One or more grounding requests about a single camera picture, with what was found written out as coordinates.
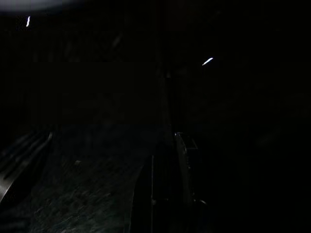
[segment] dark background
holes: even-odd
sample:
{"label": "dark background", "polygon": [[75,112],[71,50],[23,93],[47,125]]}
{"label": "dark background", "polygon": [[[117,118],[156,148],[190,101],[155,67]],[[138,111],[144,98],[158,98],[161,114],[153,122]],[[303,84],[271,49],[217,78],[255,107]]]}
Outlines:
{"label": "dark background", "polygon": [[1,17],[3,145],[47,124],[172,123],[206,155],[215,232],[297,231],[310,155],[306,11],[95,1],[28,29],[25,16]]}

